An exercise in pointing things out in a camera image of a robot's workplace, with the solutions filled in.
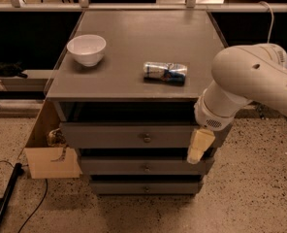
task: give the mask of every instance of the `can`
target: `can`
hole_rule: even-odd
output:
[[[167,83],[184,83],[187,69],[187,66],[178,63],[145,62],[143,76]]]

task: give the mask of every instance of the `concrete floor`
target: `concrete floor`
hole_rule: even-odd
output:
[[[21,232],[287,232],[287,119],[241,111],[196,196],[96,196],[87,177],[48,180]],[[0,160],[13,164],[35,118],[0,117]],[[26,164],[24,153],[19,162]],[[45,180],[18,178],[0,232],[17,232]],[[0,163],[0,196],[12,168]]]

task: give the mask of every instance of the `white bowl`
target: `white bowl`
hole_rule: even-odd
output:
[[[72,57],[83,66],[95,66],[105,55],[106,41],[98,35],[80,35],[67,44]]]

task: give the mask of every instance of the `brown box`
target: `brown box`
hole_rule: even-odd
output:
[[[63,161],[52,161],[62,155],[63,148],[48,147],[47,134],[59,127],[59,117],[51,102],[45,101],[25,146],[32,179],[78,178],[81,170],[74,149],[66,148]]]

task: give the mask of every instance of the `gray cabinet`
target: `gray cabinet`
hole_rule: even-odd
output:
[[[108,41],[104,59],[82,68],[64,56],[48,91],[60,128],[97,194],[195,194],[225,134],[197,165],[187,163],[194,104],[223,49],[204,11],[89,11],[76,35]],[[146,61],[188,66],[184,85],[144,79]]]

